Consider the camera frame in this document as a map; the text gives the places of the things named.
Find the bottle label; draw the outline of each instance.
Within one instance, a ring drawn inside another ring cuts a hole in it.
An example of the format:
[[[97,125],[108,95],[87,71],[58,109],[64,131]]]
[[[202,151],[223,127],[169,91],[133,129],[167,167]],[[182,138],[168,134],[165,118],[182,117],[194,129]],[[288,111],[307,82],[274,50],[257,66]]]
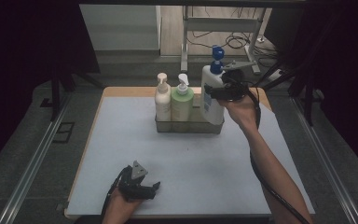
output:
[[[170,113],[171,111],[171,105],[170,104],[166,104],[166,105],[157,105],[156,104],[156,110],[157,110],[157,113],[160,114],[160,113]]]
[[[204,93],[204,110],[206,113],[209,112],[209,108],[211,107],[211,104],[212,104],[212,97],[210,94],[208,93]]]

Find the white pump bottle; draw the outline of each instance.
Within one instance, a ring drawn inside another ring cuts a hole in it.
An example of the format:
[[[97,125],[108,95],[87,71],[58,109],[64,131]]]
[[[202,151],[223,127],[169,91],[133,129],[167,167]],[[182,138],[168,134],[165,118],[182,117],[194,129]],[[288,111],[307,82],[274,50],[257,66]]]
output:
[[[167,83],[167,74],[157,76],[156,87],[156,121],[171,121],[171,86]]]

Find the wall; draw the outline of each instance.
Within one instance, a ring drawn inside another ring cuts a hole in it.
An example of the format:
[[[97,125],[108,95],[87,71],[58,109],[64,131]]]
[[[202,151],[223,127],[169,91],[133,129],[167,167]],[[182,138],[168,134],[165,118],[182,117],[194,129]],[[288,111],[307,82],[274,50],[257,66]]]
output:
[[[80,5],[95,50],[159,49],[159,8]]]

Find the table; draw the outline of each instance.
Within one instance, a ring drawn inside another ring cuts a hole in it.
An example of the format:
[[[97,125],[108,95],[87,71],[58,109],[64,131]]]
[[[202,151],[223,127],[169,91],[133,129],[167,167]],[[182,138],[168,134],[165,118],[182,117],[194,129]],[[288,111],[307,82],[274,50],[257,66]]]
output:
[[[143,185],[161,181],[161,187],[134,217],[270,216],[246,139],[228,114],[220,134],[157,133],[154,93],[153,87],[104,90],[65,214],[99,215],[118,173],[137,160],[149,172]],[[314,213],[266,94],[259,94],[260,132]]]

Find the blue cap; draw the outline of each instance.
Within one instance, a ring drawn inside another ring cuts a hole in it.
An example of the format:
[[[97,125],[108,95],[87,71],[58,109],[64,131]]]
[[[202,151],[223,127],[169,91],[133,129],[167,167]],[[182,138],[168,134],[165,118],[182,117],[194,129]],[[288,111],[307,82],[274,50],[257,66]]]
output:
[[[215,59],[215,61],[211,63],[210,71],[213,74],[219,75],[220,73],[222,73],[222,67],[223,67],[223,63],[220,62],[220,60],[225,57],[225,51],[222,49],[222,47],[213,45],[212,57]]]
[[[220,61],[225,57],[225,51],[222,49],[222,47],[213,45],[212,46],[212,57],[215,60]]]
[[[213,74],[219,75],[222,73],[223,63],[220,61],[215,61],[211,63],[211,68],[209,69]]]

